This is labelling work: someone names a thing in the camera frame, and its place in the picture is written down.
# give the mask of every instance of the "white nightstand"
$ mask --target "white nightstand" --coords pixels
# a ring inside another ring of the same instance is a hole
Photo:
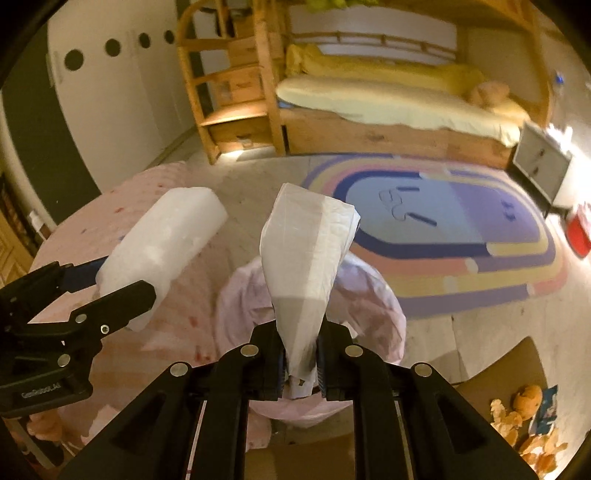
[[[572,154],[561,152],[552,137],[536,124],[527,122],[509,173],[513,173],[514,180],[528,191],[546,216],[550,210],[568,208],[558,205],[556,199],[571,160]]]

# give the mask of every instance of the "wooden ladder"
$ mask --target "wooden ladder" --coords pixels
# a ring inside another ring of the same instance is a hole
[[[275,95],[285,51],[275,0],[270,0],[270,9],[269,0],[254,0],[252,28],[247,25],[245,33],[234,38],[226,29],[228,9],[223,0],[216,0],[221,38],[187,38],[193,14],[205,3],[208,0],[198,0],[183,12],[176,38],[191,109],[209,162],[215,163],[220,153],[266,145],[275,147],[276,155],[285,155]],[[195,77],[190,54],[207,50],[226,50],[230,68]],[[197,86],[208,82],[217,108],[204,115]]]

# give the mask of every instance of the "black circle decoration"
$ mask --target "black circle decoration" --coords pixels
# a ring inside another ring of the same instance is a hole
[[[84,55],[80,50],[77,50],[76,48],[74,50],[70,50],[68,53],[66,53],[66,56],[64,57],[64,65],[68,70],[72,72],[75,72],[76,70],[80,69],[83,63]]]
[[[164,32],[164,41],[166,43],[170,43],[171,45],[174,43],[174,33],[172,30],[167,30]]]
[[[142,48],[149,48],[152,44],[150,36],[147,33],[140,33],[138,36],[138,40]]]
[[[121,53],[121,43],[119,40],[115,40],[114,38],[110,38],[105,42],[105,52],[109,57],[116,57]]]

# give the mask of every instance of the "black clamp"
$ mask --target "black clamp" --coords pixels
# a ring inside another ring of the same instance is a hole
[[[269,322],[216,364],[173,364],[66,465],[60,480],[181,480],[187,471],[190,480],[242,479],[248,401],[278,400],[284,355]],[[537,478],[431,366],[386,364],[326,319],[317,364],[326,399],[353,400],[358,480]]]
[[[26,416],[90,397],[88,377],[101,339],[152,308],[153,286],[138,281],[72,311],[67,322],[29,323],[65,292],[94,285],[105,259],[77,267],[53,262],[0,290],[0,416]]]

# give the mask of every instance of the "white trash bag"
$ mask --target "white trash bag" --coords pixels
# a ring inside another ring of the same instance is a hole
[[[406,317],[379,272],[348,252],[339,267],[327,318],[346,325],[361,346],[384,361],[399,364],[404,355]],[[275,320],[261,258],[238,268],[220,292],[216,309],[216,343],[220,356],[248,343],[256,325]],[[277,402],[251,401],[254,412],[307,428],[343,410],[351,402],[328,402],[320,393],[292,400],[288,387]]]

